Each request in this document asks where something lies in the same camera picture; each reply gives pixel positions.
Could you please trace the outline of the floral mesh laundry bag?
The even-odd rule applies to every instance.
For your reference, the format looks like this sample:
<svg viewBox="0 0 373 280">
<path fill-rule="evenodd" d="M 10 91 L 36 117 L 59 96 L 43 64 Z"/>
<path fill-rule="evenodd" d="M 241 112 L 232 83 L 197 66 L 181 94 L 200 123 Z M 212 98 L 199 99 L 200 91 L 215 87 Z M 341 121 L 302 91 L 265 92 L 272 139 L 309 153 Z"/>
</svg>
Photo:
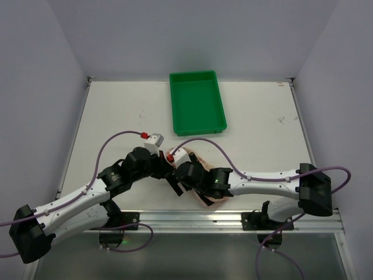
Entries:
<svg viewBox="0 0 373 280">
<path fill-rule="evenodd" d="M 214 167 L 188 148 L 171 148 L 166 159 L 174 168 L 171 177 L 177 186 L 193 191 L 196 197 L 207 207 L 219 204 L 232 197 L 228 167 Z"/>
</svg>

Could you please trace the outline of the black bra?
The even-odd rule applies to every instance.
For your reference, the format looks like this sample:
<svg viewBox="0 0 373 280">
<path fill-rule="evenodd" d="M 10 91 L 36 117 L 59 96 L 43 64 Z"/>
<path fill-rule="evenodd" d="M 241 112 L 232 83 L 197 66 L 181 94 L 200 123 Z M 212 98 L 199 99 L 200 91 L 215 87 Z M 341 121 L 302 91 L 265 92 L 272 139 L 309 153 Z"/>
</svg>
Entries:
<svg viewBox="0 0 373 280">
<path fill-rule="evenodd" d="M 222 197 L 222 191 L 209 189 L 209 172 L 214 166 L 203 160 L 193 150 L 184 149 L 190 162 L 184 162 L 175 171 L 178 181 L 185 187 L 192 189 L 197 198 L 206 206 L 212 207 L 221 204 L 226 197 Z"/>
</svg>

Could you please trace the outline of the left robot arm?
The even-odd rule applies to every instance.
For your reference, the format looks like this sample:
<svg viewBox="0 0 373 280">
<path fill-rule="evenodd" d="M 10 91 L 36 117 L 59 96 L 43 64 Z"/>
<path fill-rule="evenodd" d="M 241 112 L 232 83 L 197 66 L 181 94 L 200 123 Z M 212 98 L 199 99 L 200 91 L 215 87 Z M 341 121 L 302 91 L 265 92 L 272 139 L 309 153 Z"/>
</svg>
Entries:
<svg viewBox="0 0 373 280">
<path fill-rule="evenodd" d="M 146 148 L 137 147 L 69 195 L 34 209 L 28 205 L 19 208 L 9 235 L 23 263 L 32 263 L 65 237 L 88 229 L 124 225 L 121 210 L 113 198 L 147 177 L 165 179 L 178 190 L 173 172 L 163 152 L 152 154 Z"/>
</svg>

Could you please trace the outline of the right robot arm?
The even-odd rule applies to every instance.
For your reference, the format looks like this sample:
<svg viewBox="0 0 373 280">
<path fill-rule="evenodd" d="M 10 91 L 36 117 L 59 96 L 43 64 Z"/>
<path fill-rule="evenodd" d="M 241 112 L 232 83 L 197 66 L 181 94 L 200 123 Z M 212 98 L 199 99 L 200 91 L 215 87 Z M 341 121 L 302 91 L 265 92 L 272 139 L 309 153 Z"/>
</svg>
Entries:
<svg viewBox="0 0 373 280">
<path fill-rule="evenodd" d="M 331 179 L 309 163 L 298 169 L 278 173 L 248 173 L 228 167 L 214 168 L 186 148 L 166 153 L 177 184 L 193 190 L 211 206 L 228 197 L 240 195 L 274 195 L 259 211 L 241 214 L 244 230 L 275 230 L 293 216 L 332 216 Z"/>
</svg>

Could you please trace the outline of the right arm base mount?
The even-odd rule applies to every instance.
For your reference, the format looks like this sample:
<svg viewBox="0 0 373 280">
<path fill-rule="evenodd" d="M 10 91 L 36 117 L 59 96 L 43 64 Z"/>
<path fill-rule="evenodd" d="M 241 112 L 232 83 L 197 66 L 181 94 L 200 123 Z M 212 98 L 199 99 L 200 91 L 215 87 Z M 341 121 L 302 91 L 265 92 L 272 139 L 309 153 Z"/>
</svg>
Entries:
<svg viewBox="0 0 373 280">
<path fill-rule="evenodd" d="M 253 210 L 251 212 L 242 212 L 241 213 L 241 224 L 243 230 L 251 231 L 275 231 L 276 229 L 284 226 L 286 223 L 291 221 L 291 218 L 288 218 L 284 221 L 278 222 L 269 219 L 268 210 L 269 210 L 270 201 L 265 201 L 262 205 L 261 210 Z M 277 233 L 274 237 L 271 237 L 264 246 L 267 249 L 277 250 L 280 248 L 283 242 L 282 231 Z"/>
</svg>

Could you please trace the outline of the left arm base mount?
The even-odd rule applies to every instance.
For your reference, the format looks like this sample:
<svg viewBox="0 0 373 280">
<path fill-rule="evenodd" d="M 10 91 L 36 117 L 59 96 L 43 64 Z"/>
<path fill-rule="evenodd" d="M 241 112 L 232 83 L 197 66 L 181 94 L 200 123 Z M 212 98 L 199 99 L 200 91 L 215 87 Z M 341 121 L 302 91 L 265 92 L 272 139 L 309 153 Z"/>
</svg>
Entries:
<svg viewBox="0 0 373 280">
<path fill-rule="evenodd" d="M 121 214 L 104 226 L 98 236 L 98 242 L 103 247 L 117 249 L 126 242 L 126 232 L 138 230 L 139 212 L 121 212 Z"/>
</svg>

